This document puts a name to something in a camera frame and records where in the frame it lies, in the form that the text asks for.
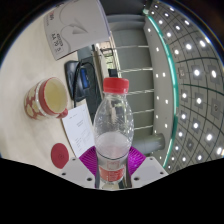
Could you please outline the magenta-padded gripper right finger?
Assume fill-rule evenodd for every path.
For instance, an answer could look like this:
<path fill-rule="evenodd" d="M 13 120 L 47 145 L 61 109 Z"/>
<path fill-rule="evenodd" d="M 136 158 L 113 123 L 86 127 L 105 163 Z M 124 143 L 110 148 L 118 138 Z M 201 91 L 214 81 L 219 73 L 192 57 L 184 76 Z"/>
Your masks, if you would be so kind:
<path fill-rule="evenodd" d="M 155 157 L 146 157 L 134 147 L 130 148 L 126 164 L 128 188 L 140 188 L 167 175 Z"/>

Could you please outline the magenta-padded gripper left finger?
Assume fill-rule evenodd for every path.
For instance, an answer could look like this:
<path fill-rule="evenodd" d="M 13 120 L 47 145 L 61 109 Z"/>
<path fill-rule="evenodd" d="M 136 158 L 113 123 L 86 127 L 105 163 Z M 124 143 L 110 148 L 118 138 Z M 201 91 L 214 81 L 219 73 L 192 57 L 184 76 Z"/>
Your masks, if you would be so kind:
<path fill-rule="evenodd" d="M 79 158 L 71 158 L 62 169 L 60 176 L 78 186 L 98 189 L 99 168 L 95 148 L 89 148 Z"/>

